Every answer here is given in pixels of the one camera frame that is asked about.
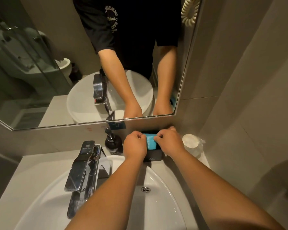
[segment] chrome faucet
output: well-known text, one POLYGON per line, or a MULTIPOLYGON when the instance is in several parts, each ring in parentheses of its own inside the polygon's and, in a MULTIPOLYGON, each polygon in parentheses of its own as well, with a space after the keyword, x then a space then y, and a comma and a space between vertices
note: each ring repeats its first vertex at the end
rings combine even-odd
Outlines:
POLYGON ((108 78, 103 73, 102 70, 100 70, 99 74, 94 75, 93 80, 93 88, 94 88, 94 104, 95 105, 101 105, 104 104, 106 111, 108 113, 108 117, 106 120, 112 120, 114 119, 115 112, 112 111, 110 114, 109 106, 108 106, 108 78))
POLYGON ((72 192, 67 218, 72 219, 79 208, 92 196, 97 182, 111 175, 111 165, 102 147, 89 140, 82 144, 77 158, 72 164, 65 191, 72 192))

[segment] blue packet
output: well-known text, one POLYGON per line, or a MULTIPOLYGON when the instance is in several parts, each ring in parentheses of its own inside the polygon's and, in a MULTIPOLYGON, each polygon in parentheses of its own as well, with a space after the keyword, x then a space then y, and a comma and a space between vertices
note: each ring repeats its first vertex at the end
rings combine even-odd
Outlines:
POLYGON ((157 143, 154 141, 154 136, 156 136, 156 134, 144 133, 144 135, 146 135, 147 149, 148 150, 157 149, 157 143))

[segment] white hair dryer cord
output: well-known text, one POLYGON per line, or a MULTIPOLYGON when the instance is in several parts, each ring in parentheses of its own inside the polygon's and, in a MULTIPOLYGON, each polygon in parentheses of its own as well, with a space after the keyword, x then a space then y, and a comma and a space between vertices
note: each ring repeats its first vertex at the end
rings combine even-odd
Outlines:
POLYGON ((187 27, 191 27, 195 24, 198 8, 200 5, 200 0, 185 0, 182 10, 181 10, 181 18, 182 18, 182 23, 184 23, 187 27), (189 11, 194 7, 194 13, 191 18, 188 17, 189 11))

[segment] soap dispenser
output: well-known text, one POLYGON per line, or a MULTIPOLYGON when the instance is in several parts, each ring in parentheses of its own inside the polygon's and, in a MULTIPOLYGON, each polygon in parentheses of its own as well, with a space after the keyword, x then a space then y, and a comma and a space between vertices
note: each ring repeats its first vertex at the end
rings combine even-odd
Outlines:
POLYGON ((118 135, 113 134, 109 127, 105 129, 105 132, 107 133, 106 148, 111 155, 121 155, 123 153, 122 139, 118 135))

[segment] mirror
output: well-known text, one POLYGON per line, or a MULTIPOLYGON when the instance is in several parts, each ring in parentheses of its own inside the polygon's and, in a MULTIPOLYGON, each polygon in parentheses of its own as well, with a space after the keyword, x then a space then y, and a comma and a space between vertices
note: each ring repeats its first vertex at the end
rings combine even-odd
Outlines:
POLYGON ((172 114, 200 5, 184 2, 0 0, 0 121, 172 114))

